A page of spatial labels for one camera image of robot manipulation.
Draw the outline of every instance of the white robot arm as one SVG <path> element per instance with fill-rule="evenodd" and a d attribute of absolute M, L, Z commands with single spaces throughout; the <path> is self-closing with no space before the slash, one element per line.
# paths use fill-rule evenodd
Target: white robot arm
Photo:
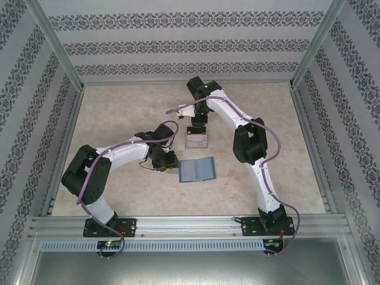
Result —
<path fill-rule="evenodd" d="M 264 175 L 261 171 L 261 165 L 267 155 L 266 149 L 268 148 L 265 130 L 247 120 L 253 120 L 261 125 L 264 122 L 260 118 L 253 119 L 243 113 L 215 81 L 204 84 L 199 77 L 195 77 L 186 86 L 195 100 L 210 98 L 183 109 L 180 108 L 185 105 L 180 105 L 177 109 L 178 117 L 192 117 L 191 122 L 193 126 L 197 127 L 202 127 L 208 122 L 209 112 L 216 112 L 223 118 L 235 132 L 233 152 L 236 158 L 249 169 L 249 174 L 255 182 L 261 224 L 266 230 L 276 224 L 282 224 L 286 218 L 286 212 L 284 206 L 273 198 L 273 195 L 277 196 L 277 194 L 267 164 L 264 166 L 264 175 L 272 194 L 269 193 L 265 185 Z"/>
<path fill-rule="evenodd" d="M 240 126 L 245 126 L 245 125 L 250 125 L 247 123 L 247 121 L 244 121 L 241 119 L 238 114 L 228 105 L 225 103 L 225 100 L 231 100 L 227 97 L 225 92 L 223 90 L 215 90 L 210 93 L 210 96 L 216 96 L 216 97 L 221 97 L 223 98 L 222 100 L 220 99 L 210 99 L 205 101 L 208 108 L 216 112 L 218 115 L 222 117 L 222 119 L 230 126 L 233 130 L 238 129 Z M 244 115 L 245 118 L 247 119 L 252 119 L 252 117 L 244 114 L 234 103 L 232 103 L 234 107 Z M 183 116 L 190 116 L 190 117 L 195 117 L 195 105 L 188 106 L 182 110 L 179 110 L 177 112 L 177 115 L 181 118 Z M 262 176 L 261 168 L 260 165 L 262 161 L 264 160 L 263 157 L 255 161 L 255 164 L 250 164 L 250 163 L 244 163 L 244 165 L 249 169 L 249 173 L 252 176 L 256 190 L 257 190 L 257 196 L 258 196 L 258 204 L 259 208 L 266 212 L 269 213 L 270 211 L 275 211 L 276 209 L 279 208 L 280 203 L 278 203 L 272 195 L 268 192 L 265 183 L 264 183 L 264 178 Z M 276 194 L 272 180 L 270 178 L 270 174 L 268 171 L 268 166 L 265 166 L 265 177 L 267 178 L 267 182 L 269 184 L 269 187 L 271 188 L 272 192 Z"/>
<path fill-rule="evenodd" d="M 92 148 L 89 145 L 82 146 L 62 177 L 62 184 L 75 196 L 80 197 L 81 189 L 88 174 L 87 167 L 91 167 L 96 157 L 104 154 L 97 164 L 88 181 L 85 192 L 80 202 L 83 203 L 91 216 L 103 224 L 112 227 L 113 220 L 117 220 L 117 214 L 109 206 L 104 198 L 103 191 L 111 171 L 133 160 L 152 159 L 153 169 L 165 171 L 178 168 L 178 159 L 174 151 L 169 151 L 173 139 L 161 143 L 149 143 L 152 140 L 169 138 L 174 133 L 164 124 L 161 124 L 154 132 L 140 132 L 123 143 L 120 147 L 111 146 Z"/>

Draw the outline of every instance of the enclosure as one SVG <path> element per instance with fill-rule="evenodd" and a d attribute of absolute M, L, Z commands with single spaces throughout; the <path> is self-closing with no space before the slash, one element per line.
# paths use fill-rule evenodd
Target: enclosure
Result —
<path fill-rule="evenodd" d="M 380 284 L 379 5 L 2 0 L 0 283 Z M 193 101 L 195 76 L 280 138 L 268 167 L 300 227 L 278 258 L 261 252 L 274 236 L 235 222 L 259 211 L 233 131 L 210 113 L 208 147 L 188 149 L 190 119 L 165 114 Z M 179 183 L 140 161 L 113 171 L 104 195 L 136 223 L 123 253 L 101 260 L 107 239 L 83 236 L 88 216 L 62 174 L 82 145 L 166 120 L 179 124 L 178 159 L 213 157 L 216 179 Z"/>

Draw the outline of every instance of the wall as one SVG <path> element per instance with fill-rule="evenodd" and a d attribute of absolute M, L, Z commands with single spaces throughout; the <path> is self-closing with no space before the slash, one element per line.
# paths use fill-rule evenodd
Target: wall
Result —
<path fill-rule="evenodd" d="M 44 0 L 85 83 L 292 78 L 331 0 Z"/>
<path fill-rule="evenodd" d="M 39 216 L 78 94 L 22 0 L 0 0 L 0 284 Z"/>
<path fill-rule="evenodd" d="M 338 211 L 380 283 L 380 1 L 344 4 L 299 86 Z"/>

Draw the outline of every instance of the beige tabletop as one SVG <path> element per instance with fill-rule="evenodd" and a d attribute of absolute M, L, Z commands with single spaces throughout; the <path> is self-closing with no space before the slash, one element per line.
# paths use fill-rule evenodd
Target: beige tabletop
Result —
<path fill-rule="evenodd" d="M 279 136 L 282 151 L 269 162 L 279 198 L 304 214 L 325 213 L 287 84 L 223 84 L 222 88 L 245 113 L 262 118 Z M 114 145 L 173 119 L 180 125 L 173 145 L 178 159 L 213 156 L 217 179 L 179 183 L 178 175 L 143 169 L 133 161 L 108 177 L 104 195 L 111 207 L 120 216 L 257 214 L 253 180 L 233 154 L 233 130 L 218 114 L 209 114 L 208 148 L 185 149 L 190 118 L 178 120 L 165 111 L 190 102 L 192 96 L 185 85 L 87 87 L 65 169 L 84 144 L 95 148 Z M 276 141 L 270 134 L 267 137 L 268 155 L 272 155 Z M 76 197 L 61 185 L 53 216 L 85 216 L 75 201 Z"/>

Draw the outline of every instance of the black cable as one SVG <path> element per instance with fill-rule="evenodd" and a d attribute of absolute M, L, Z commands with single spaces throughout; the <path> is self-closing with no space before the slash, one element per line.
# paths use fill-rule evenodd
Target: black cable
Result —
<path fill-rule="evenodd" d="M 147 160 L 148 160 L 148 156 L 146 156 L 145 159 L 144 159 L 144 161 L 141 161 L 141 162 L 139 163 L 139 165 L 140 165 L 142 168 L 145 168 L 145 169 L 148 169 L 148 170 L 156 171 L 156 170 L 153 169 L 153 168 L 147 168 L 147 167 L 141 165 L 142 163 L 146 162 Z"/>

